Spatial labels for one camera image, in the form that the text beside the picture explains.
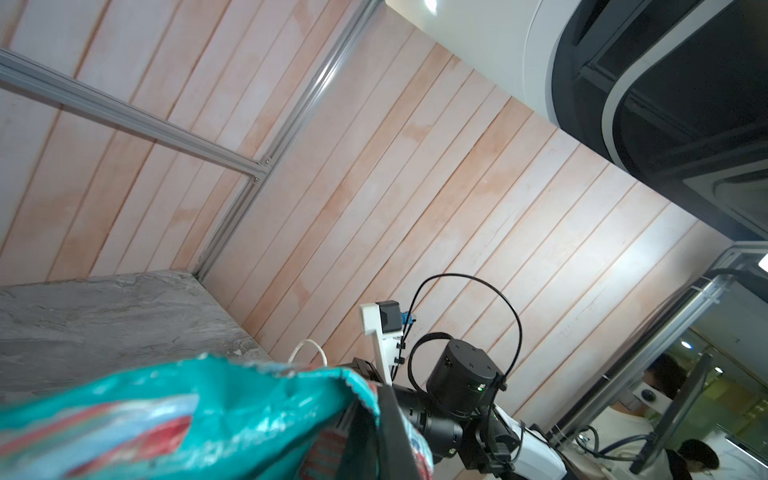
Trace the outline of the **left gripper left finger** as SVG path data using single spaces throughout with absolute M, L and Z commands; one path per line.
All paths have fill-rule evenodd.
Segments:
M 344 478 L 374 480 L 378 478 L 377 431 L 372 414 L 359 402 L 344 450 Z

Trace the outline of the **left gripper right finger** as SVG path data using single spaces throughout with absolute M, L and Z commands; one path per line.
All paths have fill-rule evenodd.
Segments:
M 418 480 L 421 478 L 413 455 L 394 390 L 389 385 L 378 387 L 380 410 L 377 427 L 379 478 L 384 480 Z

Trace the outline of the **teal mint candy bag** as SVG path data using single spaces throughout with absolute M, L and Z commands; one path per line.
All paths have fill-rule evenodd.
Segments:
M 214 356 L 122 371 L 3 407 L 1 475 L 345 479 L 354 405 L 372 414 L 377 431 L 380 385 L 345 367 Z M 420 479 L 429 479 L 429 446 L 405 428 Z

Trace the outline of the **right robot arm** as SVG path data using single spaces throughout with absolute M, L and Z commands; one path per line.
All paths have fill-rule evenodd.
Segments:
M 563 457 L 493 403 L 506 384 L 488 354 L 447 333 L 427 334 L 414 347 L 436 340 L 446 345 L 426 386 L 394 387 L 406 424 L 424 437 L 433 460 L 457 456 L 465 469 L 498 479 L 567 479 Z

